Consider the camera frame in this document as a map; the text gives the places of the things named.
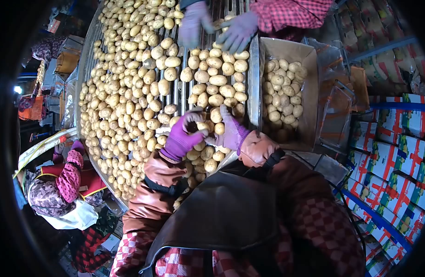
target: light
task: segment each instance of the light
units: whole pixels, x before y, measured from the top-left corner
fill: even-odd
[[[21,86],[14,86],[14,91],[18,94],[21,94],[23,90],[21,89]]]

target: brown leather sleeve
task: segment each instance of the brown leather sleeve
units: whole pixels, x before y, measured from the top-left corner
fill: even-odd
[[[171,164],[160,157],[159,152],[151,153],[144,171],[149,180],[170,187],[177,184],[186,168],[182,164]],[[136,188],[136,196],[129,201],[129,211],[123,215],[123,233],[152,231],[158,233],[173,213],[174,198],[150,189],[144,183]]]
[[[160,157],[160,152],[154,151],[151,153],[148,162],[144,165],[144,172],[149,180],[154,183],[170,187],[177,182],[186,173],[186,168],[183,163],[172,164]]]
[[[261,167],[280,146],[264,133],[254,130],[245,138],[240,148],[239,160],[249,168]]]
[[[278,203],[282,210],[291,211],[298,203],[311,198],[334,200],[330,185],[323,175],[289,155],[285,155],[273,167],[267,181],[278,184]]]

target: pink polka dot sleeve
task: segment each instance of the pink polka dot sleeve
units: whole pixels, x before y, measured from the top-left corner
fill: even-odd
[[[78,195],[81,176],[78,169],[69,162],[73,162],[78,165],[80,169],[83,169],[83,157],[76,150],[71,150],[68,153],[67,162],[60,176],[57,177],[56,183],[61,196],[63,196],[66,202],[71,203]]]

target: box of potatoes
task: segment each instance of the box of potatoes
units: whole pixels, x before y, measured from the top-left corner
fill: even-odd
[[[262,131],[283,149],[313,151],[318,108],[314,47],[260,38],[260,58]]]

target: hand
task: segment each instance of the hand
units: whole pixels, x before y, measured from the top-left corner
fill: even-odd
[[[246,12],[221,24],[221,28],[229,27],[216,40],[216,44],[223,44],[222,51],[229,50],[230,54],[241,53],[245,50],[257,31],[259,17],[254,12]]]
[[[81,141],[74,141],[71,150],[79,152],[82,156],[85,154],[85,147],[83,146]]]
[[[209,10],[204,1],[196,2],[186,8],[179,31],[181,44],[187,48],[196,48],[199,45],[200,24],[208,34],[214,32]]]
[[[204,122],[201,111],[202,108],[193,108],[180,117],[172,127],[165,146],[160,150],[161,154],[180,163],[183,156],[208,135],[208,130],[200,130],[193,134],[189,134],[187,131],[190,122]]]
[[[240,155],[240,147],[245,138],[248,136],[250,131],[240,125],[238,121],[228,112],[227,107],[224,104],[220,105],[220,114],[222,115],[223,122],[225,124],[225,133],[223,135],[217,135],[215,137],[207,137],[205,141],[210,144],[217,146],[227,147],[231,150],[237,151],[237,155]]]
[[[65,144],[62,142],[54,147],[54,154],[61,155],[63,153],[63,149],[65,148]]]

